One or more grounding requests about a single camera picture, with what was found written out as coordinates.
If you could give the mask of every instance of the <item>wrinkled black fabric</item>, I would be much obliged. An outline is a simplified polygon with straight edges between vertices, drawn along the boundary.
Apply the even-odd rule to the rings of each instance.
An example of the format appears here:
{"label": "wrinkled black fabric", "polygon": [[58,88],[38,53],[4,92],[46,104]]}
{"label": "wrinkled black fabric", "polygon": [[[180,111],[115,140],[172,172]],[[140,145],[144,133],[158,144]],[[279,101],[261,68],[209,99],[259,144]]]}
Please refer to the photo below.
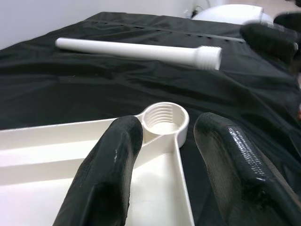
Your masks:
{"label": "wrinkled black fabric", "polygon": [[241,27],[241,35],[250,47],[290,64],[300,52],[301,34],[277,24],[250,23]]}
{"label": "wrinkled black fabric", "polygon": [[[175,102],[190,116],[180,153],[197,226],[224,225],[193,138],[193,125],[203,112],[240,125],[300,196],[301,94],[296,79],[281,61],[262,58],[244,42],[197,35],[241,38],[239,29],[239,25],[168,16],[100,13],[11,46],[0,51],[0,129],[135,115],[155,102]],[[219,46],[222,64],[220,71],[208,72],[69,52],[55,47],[59,37]]]}
{"label": "wrinkled black fabric", "polygon": [[291,12],[283,13],[275,17],[274,23],[282,25],[288,29],[301,33],[301,13]]}
{"label": "wrinkled black fabric", "polygon": [[123,226],[143,140],[134,116],[116,119],[80,165],[54,226]]}
{"label": "wrinkled black fabric", "polygon": [[194,138],[227,225],[301,226],[299,197],[238,125],[203,113]]}

